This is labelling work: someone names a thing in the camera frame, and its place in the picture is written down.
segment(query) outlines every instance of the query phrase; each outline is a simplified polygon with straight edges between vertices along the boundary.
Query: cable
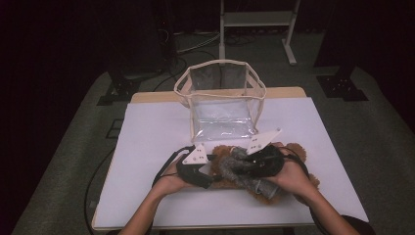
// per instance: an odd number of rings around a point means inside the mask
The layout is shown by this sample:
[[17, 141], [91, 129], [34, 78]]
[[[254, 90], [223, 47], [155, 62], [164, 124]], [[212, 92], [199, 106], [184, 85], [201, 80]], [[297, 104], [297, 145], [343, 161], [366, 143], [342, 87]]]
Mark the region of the cable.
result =
[[195, 50], [197, 48], [201, 48], [203, 46], [209, 45], [211, 42], [214, 42], [215, 40], [217, 40], [219, 38], [219, 36], [220, 36], [220, 33], [217, 33], [214, 37], [212, 37], [212, 38], [210, 38], [210, 39], [208, 39], [204, 42], [201, 42], [201, 43], [197, 44], [196, 46], [193, 46], [193, 47], [190, 47], [190, 48], [187, 48], [187, 49], [183, 49], [183, 50], [177, 50], [177, 54], [182, 54], [182, 53], [189, 52], [189, 51]]
[[225, 44], [230, 47], [241, 47], [256, 42], [256, 37], [254, 36], [254, 34], [251, 34], [250, 36], [253, 39], [249, 39], [247, 38], [247, 36], [229, 35], [226, 37]]
[[133, 73], [132, 74], [128, 74], [127, 72], [124, 72], [123, 75], [129, 81], [132, 81], [132, 82], [142, 82], [143, 80], [148, 80], [148, 79], [151, 79], [151, 78], [155, 78], [155, 77], [161, 76], [163, 73], [165, 73], [165, 70], [159, 70], [159, 71], [155, 71], [154, 74], [150, 74], [150, 75], [147, 75], [147, 76], [138, 76], [136, 78], [129, 78], [129, 76], [134, 76]]
[[169, 38], [168, 31], [167, 31], [167, 30], [165, 30], [165, 29], [161, 29], [161, 28], [159, 28], [159, 29], [158, 29], [158, 31], [162, 31], [162, 32], [164, 32], [164, 33], [165, 33], [166, 38], [165, 38], [165, 40], [164, 40], [164, 43], [165, 43], [165, 42], [167, 42], [167, 41], [168, 41], [168, 38]]
[[179, 61], [181, 61], [181, 62], [183, 62], [184, 63], [184, 67], [178, 72], [178, 73], [176, 73], [176, 74], [172, 74], [171, 76], [169, 76], [168, 78], [166, 78], [166, 79], [164, 79], [163, 81], [161, 81], [154, 89], [153, 89], [153, 92], [155, 92], [163, 83], [165, 83], [166, 81], [168, 81], [168, 80], [170, 80], [170, 79], [172, 79], [172, 78], [174, 78], [174, 79], [176, 79], [176, 76], [178, 75], [178, 74], [180, 74], [180, 73], [182, 73], [184, 70], [186, 70], [186, 68], [187, 68], [187, 62], [184, 60], [184, 59], [182, 59], [182, 58], [177, 58]]
[[86, 187], [86, 191], [85, 191], [85, 195], [83, 197], [83, 217], [85, 219], [85, 224], [86, 227], [88, 228], [89, 234], [94, 235], [94, 231], [92, 230], [92, 226], [90, 225], [89, 221], [88, 221], [88, 215], [86, 213], [86, 203], [87, 203], [87, 197], [88, 197], [88, 193], [89, 193], [89, 188], [91, 187], [92, 181], [95, 178], [95, 175], [97, 174], [98, 170], [101, 168], [101, 166], [104, 164], [104, 162], [106, 161], [106, 159], [114, 152], [115, 147], [113, 147], [109, 153], [107, 153], [107, 155], [101, 160], [101, 162], [98, 164], [98, 166], [95, 168], [94, 173], [92, 174], [91, 179], [88, 182], [88, 185]]
[[207, 51], [188, 51], [188, 52], [183, 53], [182, 56], [192, 54], [192, 53], [205, 53], [205, 54], [211, 56], [214, 60], [216, 60], [216, 57], [212, 53], [207, 52]]

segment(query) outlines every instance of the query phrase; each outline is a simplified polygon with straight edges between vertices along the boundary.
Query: gray fabric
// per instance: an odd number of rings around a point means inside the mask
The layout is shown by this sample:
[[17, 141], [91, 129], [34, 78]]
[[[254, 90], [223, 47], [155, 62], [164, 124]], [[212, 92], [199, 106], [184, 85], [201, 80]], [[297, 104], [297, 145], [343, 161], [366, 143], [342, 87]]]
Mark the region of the gray fabric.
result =
[[249, 176], [247, 171], [254, 166], [254, 163], [244, 161], [247, 156], [246, 149], [240, 147], [233, 148], [231, 155], [223, 158], [219, 164], [222, 176], [235, 182], [240, 187], [244, 187], [257, 194], [262, 194], [267, 199], [271, 199], [278, 191], [278, 186], [269, 181]]

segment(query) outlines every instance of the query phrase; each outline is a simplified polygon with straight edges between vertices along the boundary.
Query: dark background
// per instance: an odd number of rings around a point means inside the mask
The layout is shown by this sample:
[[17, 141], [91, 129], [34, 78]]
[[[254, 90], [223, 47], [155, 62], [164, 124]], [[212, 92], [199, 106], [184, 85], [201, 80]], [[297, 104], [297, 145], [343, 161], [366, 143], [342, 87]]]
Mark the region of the dark background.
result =
[[[6, 131], [0, 164], [0, 233], [13, 230], [83, 97], [109, 65], [164, 70], [174, 53], [171, 45], [151, 43], [160, 42], [158, 28], [218, 30], [219, 1], [172, 1], [168, 21], [162, 13], [165, 1], [152, 3], [1, 1], [0, 74]], [[316, 66], [352, 60], [376, 78], [414, 130], [412, 1], [335, 3], [311, 0], [300, 5], [296, 31], [327, 30]], [[292, 8], [291, 1], [227, 0], [226, 6], [230, 11]], [[131, 9], [139, 12], [128, 12]]]

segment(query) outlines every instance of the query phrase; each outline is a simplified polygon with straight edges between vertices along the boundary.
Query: shelf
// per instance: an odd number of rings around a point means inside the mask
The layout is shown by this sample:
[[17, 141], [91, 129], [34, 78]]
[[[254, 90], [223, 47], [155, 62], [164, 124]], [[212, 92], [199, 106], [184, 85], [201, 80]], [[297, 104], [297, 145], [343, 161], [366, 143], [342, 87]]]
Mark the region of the shelf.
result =
[[225, 13], [224, 26], [290, 25], [292, 11]]

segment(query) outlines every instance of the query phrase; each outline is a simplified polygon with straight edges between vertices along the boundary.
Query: black cable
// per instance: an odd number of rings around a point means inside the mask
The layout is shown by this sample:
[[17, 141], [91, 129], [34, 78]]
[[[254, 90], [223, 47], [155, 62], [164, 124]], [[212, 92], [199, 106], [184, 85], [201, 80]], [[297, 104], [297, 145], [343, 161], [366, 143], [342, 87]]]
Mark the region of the black cable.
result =
[[183, 54], [183, 53], [186, 53], [186, 52], [189, 52], [189, 51], [193, 51], [195, 49], [199, 49], [201, 47], [208, 46], [208, 45], [210, 45], [213, 42], [215, 44], [217, 44], [219, 38], [220, 38], [220, 34], [219, 33], [216, 33], [214, 37], [212, 37], [212, 38], [210, 38], [210, 39], [208, 39], [208, 40], [206, 40], [204, 42], [201, 42], [201, 43], [199, 43], [196, 46], [193, 46], [193, 47], [190, 47], [190, 48], [187, 48], [187, 49], [177, 50], [177, 54], [180, 55], [180, 54]]
[[242, 47], [254, 42], [256, 42], [256, 37], [252, 33], [248, 36], [241, 36], [239, 33], [238, 35], [228, 33], [225, 35], [225, 44], [230, 47]]
[[154, 74], [147, 75], [147, 76], [138, 76], [137, 78], [128, 78], [127, 77], [126, 79], [129, 80], [129, 81], [132, 81], [132, 82], [142, 82], [144, 80], [148, 80], [148, 79], [151, 79], [151, 78], [161, 76], [163, 73], [165, 73], [165, 70], [155, 71]]
[[216, 57], [212, 53], [207, 52], [207, 51], [193, 51], [192, 50], [192, 51], [188, 51], [188, 52], [183, 52], [180, 55], [188, 55], [188, 54], [192, 54], [192, 53], [204, 53], [204, 54], [207, 54], [207, 55], [211, 56], [214, 60], [216, 60]]
[[92, 181], [95, 178], [95, 175], [97, 174], [98, 170], [101, 168], [101, 166], [104, 164], [104, 162], [106, 161], [106, 159], [114, 152], [115, 147], [113, 147], [109, 153], [107, 153], [107, 155], [101, 160], [100, 164], [98, 164], [98, 166], [95, 168], [94, 173], [92, 174], [92, 177], [90, 178], [88, 185], [86, 187], [86, 191], [85, 191], [85, 195], [83, 197], [83, 217], [85, 219], [85, 223], [86, 226], [88, 228], [89, 234], [94, 235], [94, 231], [92, 230], [92, 226], [90, 225], [89, 221], [88, 221], [88, 215], [86, 213], [86, 203], [87, 203], [87, 197], [89, 194], [89, 188], [91, 187]]
[[204, 37], [204, 38], [212, 38], [213, 36], [217, 35], [217, 31], [212, 31], [212, 32], [205, 32], [205, 33], [200, 33], [200, 32], [191, 32], [191, 35], [195, 35], [195, 36], [200, 36], [200, 37]]
[[168, 81], [168, 80], [170, 80], [170, 79], [172, 79], [172, 78], [174, 78], [174, 79], [176, 79], [176, 76], [178, 75], [178, 74], [180, 74], [180, 73], [182, 73], [184, 70], [186, 70], [187, 69], [187, 62], [186, 62], [186, 60], [184, 60], [184, 59], [182, 59], [182, 58], [178, 58], [178, 60], [179, 61], [182, 61], [183, 63], [184, 63], [184, 67], [179, 71], [179, 72], [177, 72], [176, 74], [173, 74], [173, 75], [171, 75], [171, 76], [169, 76], [168, 78], [166, 78], [166, 79], [164, 79], [163, 81], [161, 81], [154, 89], [153, 89], [153, 92], [155, 92], [163, 83], [165, 83], [166, 81]]
[[173, 162], [173, 160], [175, 160], [177, 158], [177, 156], [187, 150], [189, 153], [194, 150], [195, 147], [194, 146], [187, 146], [187, 147], [183, 147], [181, 149], [179, 149], [178, 151], [174, 152], [170, 158], [168, 158], [168, 160], [165, 162], [165, 164], [161, 167], [161, 169], [159, 170], [159, 172], [156, 174], [155, 179], [153, 180], [153, 184], [152, 187], [155, 186], [155, 184], [157, 183], [157, 181], [159, 181], [159, 179], [162, 177], [162, 174], [165, 172], [165, 170], [168, 168], [168, 166]]

